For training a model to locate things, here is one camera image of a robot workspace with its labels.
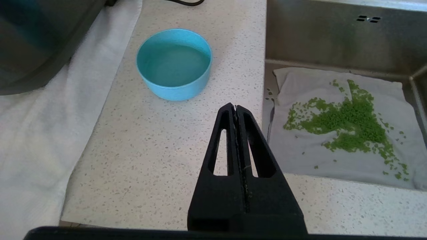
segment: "black cable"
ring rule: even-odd
[[[185,5],[185,6],[194,7],[194,6],[200,5],[205,0],[200,0],[200,1],[195,2],[195,3],[188,3],[188,2],[185,2],[185,1],[181,1],[181,0],[166,0],[166,1],[171,1],[171,2],[179,3],[179,4],[182,4],[182,5]]]

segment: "green granules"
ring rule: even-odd
[[[347,152],[378,153],[384,159],[384,164],[390,166],[390,170],[397,170],[396,166],[399,166],[407,175],[407,165],[398,163],[399,159],[394,154],[393,145],[386,136],[386,131],[389,132],[395,128],[384,122],[382,118],[378,122],[372,103],[374,97],[368,91],[359,88],[353,80],[349,79],[347,83],[351,100],[345,97],[343,102],[326,103],[325,100],[314,97],[306,103],[296,102],[292,105],[288,121],[283,128],[305,130],[316,135],[336,131],[336,137],[332,141],[322,143],[322,146],[332,152],[342,149]],[[336,80],[333,80],[330,85],[344,92],[344,88],[340,87]],[[397,179],[402,178],[401,172],[394,176]]]

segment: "stainless steel sink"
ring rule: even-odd
[[[426,12],[268,0],[264,132],[278,91],[272,70],[307,67],[401,82],[427,142],[426,24]]]

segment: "white towel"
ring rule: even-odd
[[[0,239],[58,225],[80,158],[141,12],[142,0],[104,8],[43,89],[0,97]]]
[[[282,171],[427,190],[427,150],[414,109],[405,101],[401,83],[296,67],[275,70],[274,73],[280,93],[276,100],[269,145]],[[343,92],[330,85],[334,79],[343,87]],[[336,131],[315,135],[305,130],[284,129],[289,110],[295,102],[305,103],[319,97],[327,103],[338,103],[344,101],[346,93],[351,98],[347,79],[354,80],[361,89],[372,94],[374,110],[381,113],[381,116],[377,115],[377,121],[381,117],[384,122],[394,126],[394,130],[386,132],[386,135],[393,143],[399,163],[407,164],[409,175],[402,173],[401,178],[397,179],[395,174],[403,172],[402,167],[395,164],[394,167],[398,169],[393,167],[390,170],[378,153],[349,153],[342,149],[332,152],[326,149],[322,143],[332,141]]]

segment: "speckled countertop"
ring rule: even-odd
[[[195,8],[144,0],[102,114],[70,178],[61,219],[105,227],[186,229],[218,109],[228,102],[240,104],[261,123],[265,23],[265,0],[209,0]],[[168,102],[142,82],[135,54],[150,35],[176,27],[204,36],[214,61],[199,96]],[[220,149],[218,161],[224,156]],[[285,177],[310,233],[427,237],[426,193]]]

